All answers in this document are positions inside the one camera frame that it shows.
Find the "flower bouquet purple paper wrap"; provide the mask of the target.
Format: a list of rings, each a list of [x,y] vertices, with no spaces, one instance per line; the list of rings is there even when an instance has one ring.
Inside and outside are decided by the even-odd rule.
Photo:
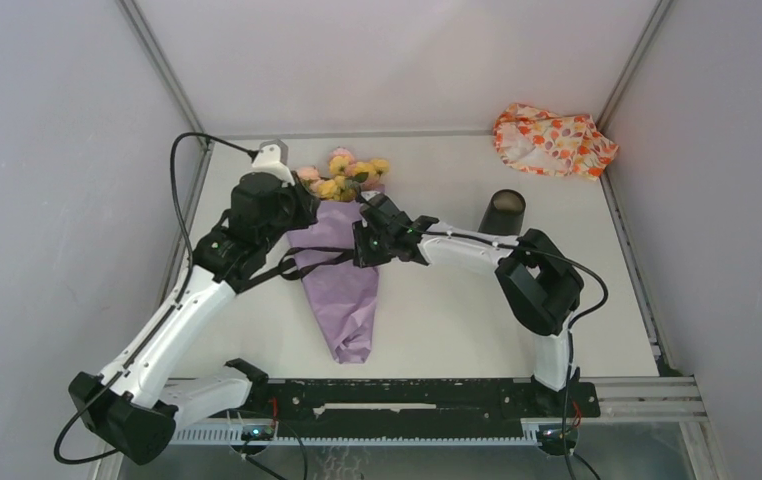
[[[381,158],[358,160],[346,148],[330,154],[328,172],[309,166],[298,170],[302,183],[321,200],[317,222],[291,231],[287,241],[310,308],[332,358],[340,364],[362,364],[372,351],[379,271],[360,268],[342,254],[354,253],[352,225],[361,219],[357,197],[383,191],[389,163]]]

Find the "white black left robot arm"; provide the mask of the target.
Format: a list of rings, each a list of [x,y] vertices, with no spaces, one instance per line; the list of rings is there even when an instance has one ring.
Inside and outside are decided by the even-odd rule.
[[[185,276],[135,339],[99,374],[80,372],[70,382],[73,418],[114,452],[144,465],[162,453],[176,430],[213,413],[236,408],[247,417],[262,414],[268,388],[231,365],[186,382],[184,395],[164,386],[222,308],[292,268],[287,262],[267,270],[266,257],[286,232],[315,224],[319,204],[289,169],[243,175],[230,207],[193,250]]]

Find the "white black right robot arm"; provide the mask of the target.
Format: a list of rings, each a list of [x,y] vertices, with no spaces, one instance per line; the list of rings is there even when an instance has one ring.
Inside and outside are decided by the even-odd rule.
[[[399,260],[494,276],[515,319],[535,336],[536,406],[559,416],[573,405],[568,319],[579,308],[584,282],[545,233],[530,229],[521,237],[500,236],[462,230],[430,216],[412,219],[383,193],[361,195],[358,202],[356,266]]]

